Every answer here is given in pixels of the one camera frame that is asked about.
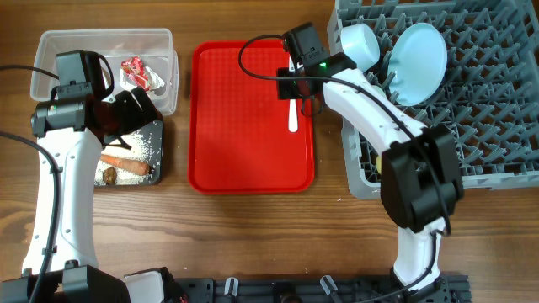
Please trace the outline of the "brown food scrap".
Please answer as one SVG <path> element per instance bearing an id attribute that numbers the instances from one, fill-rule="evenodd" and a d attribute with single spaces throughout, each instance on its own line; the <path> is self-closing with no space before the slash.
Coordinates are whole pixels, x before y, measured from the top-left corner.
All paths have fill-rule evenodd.
<path id="1" fill-rule="evenodd" d="M 102 172 L 102 178 L 105 185 L 116 185 L 117 172 L 114 167 L 108 167 Z"/>

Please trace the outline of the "light blue plate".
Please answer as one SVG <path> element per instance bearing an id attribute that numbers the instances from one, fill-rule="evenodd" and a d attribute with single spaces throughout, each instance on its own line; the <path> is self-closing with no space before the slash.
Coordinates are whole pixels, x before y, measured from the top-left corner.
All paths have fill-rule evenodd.
<path id="1" fill-rule="evenodd" d="M 417 23 L 406 29 L 392 49 L 387 73 L 396 102 L 414 106 L 430 98 L 446 73 L 447 48 L 441 33 L 431 24 Z"/>

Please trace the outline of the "light blue rice bowl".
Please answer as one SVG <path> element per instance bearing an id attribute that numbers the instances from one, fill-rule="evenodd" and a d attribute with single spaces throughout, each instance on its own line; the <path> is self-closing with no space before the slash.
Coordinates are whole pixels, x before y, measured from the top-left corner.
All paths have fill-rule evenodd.
<path id="1" fill-rule="evenodd" d="M 343 52 L 366 72 L 380 59 L 381 51 L 376 36 L 366 24 L 355 24 L 344 27 L 340 32 Z"/>

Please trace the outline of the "white plastic spoon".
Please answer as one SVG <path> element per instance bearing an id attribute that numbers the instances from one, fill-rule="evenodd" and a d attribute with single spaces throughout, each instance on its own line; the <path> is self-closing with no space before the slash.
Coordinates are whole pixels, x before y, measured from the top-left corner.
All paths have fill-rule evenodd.
<path id="1" fill-rule="evenodd" d="M 296 100 L 289 100 L 289 113 L 288 113 L 288 130 L 290 133 L 298 132 L 298 114 L 296 107 Z"/>

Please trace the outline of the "white tissue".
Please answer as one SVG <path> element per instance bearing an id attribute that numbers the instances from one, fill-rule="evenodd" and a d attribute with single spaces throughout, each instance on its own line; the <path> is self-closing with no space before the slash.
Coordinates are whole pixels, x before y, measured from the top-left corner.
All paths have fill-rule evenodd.
<path id="1" fill-rule="evenodd" d="M 161 88 L 165 87 L 165 81 L 160 78 L 160 76 L 151 69 L 149 66 L 144 67 L 145 74 L 149 77 L 149 90 L 147 91 L 147 95 L 149 98 L 156 98 L 157 97 L 157 91 Z M 124 71 L 120 72 L 120 86 L 125 89 L 131 91 L 132 89 L 136 88 L 135 83 L 130 80 L 127 76 L 127 74 Z"/>

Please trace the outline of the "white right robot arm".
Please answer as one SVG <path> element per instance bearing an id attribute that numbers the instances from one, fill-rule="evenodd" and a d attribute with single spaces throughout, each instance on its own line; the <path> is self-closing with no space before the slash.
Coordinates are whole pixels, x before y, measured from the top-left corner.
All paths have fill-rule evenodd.
<path id="1" fill-rule="evenodd" d="M 428 127 L 392 104 L 365 71 L 380 58 L 371 28 L 357 24 L 340 33 L 343 50 L 330 54 L 313 24 L 281 35 L 293 71 L 279 72 L 281 96 L 315 95 L 352 124 L 381 161 L 381 201 L 398 227 L 392 274 L 412 293 L 440 276 L 438 254 L 449 218 L 464 195 L 452 133 Z"/>

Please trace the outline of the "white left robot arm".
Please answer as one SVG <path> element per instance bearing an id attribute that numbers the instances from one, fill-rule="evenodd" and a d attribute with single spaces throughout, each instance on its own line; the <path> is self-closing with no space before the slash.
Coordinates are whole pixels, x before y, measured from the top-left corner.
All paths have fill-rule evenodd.
<path id="1" fill-rule="evenodd" d="M 1 284 L 3 302 L 167 302 L 172 283 L 162 268 L 122 279 L 99 270 L 93 244 L 94 175 L 106 144 L 160 118 L 141 88 L 112 103 L 92 91 L 60 88 L 36 106 L 40 158 L 33 238 L 22 274 Z"/>

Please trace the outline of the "red snack wrapper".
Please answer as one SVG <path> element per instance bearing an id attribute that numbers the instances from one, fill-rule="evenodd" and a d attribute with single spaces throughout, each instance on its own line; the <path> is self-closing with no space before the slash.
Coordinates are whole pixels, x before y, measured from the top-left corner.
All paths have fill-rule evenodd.
<path id="1" fill-rule="evenodd" d="M 143 65 L 140 56 L 121 62 L 120 64 L 120 85 L 124 89 L 131 90 L 135 87 L 143 88 L 149 91 L 151 88 L 151 78 L 147 75 L 147 71 Z"/>

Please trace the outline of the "carrot piece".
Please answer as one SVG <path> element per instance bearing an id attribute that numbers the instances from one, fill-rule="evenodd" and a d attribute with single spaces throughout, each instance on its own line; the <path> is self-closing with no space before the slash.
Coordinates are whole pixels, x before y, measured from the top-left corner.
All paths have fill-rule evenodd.
<path id="1" fill-rule="evenodd" d="M 132 159 L 112 157 L 110 155 L 102 154 L 100 156 L 100 160 L 113 167 L 126 170 L 129 173 L 133 173 L 139 176 L 147 175 L 150 173 L 150 170 L 151 170 L 150 166 L 146 164 L 145 162 L 132 160 Z"/>

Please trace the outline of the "yellow plastic cup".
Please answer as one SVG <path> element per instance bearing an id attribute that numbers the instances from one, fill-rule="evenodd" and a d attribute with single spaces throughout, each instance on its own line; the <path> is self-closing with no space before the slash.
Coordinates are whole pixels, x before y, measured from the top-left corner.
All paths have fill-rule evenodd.
<path id="1" fill-rule="evenodd" d="M 375 165 L 376 165 L 376 170 L 379 173 L 382 173 L 382 157 L 381 156 L 376 157 Z"/>

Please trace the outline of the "mint green bowl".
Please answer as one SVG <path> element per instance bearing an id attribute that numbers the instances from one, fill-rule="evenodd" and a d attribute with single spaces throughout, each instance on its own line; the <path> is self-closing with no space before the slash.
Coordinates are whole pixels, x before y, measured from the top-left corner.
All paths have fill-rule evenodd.
<path id="1" fill-rule="evenodd" d="M 377 85 L 373 85 L 373 88 L 377 91 L 379 95 L 381 95 L 384 99 L 387 99 L 387 95 L 385 94 L 384 90 L 380 88 Z"/>

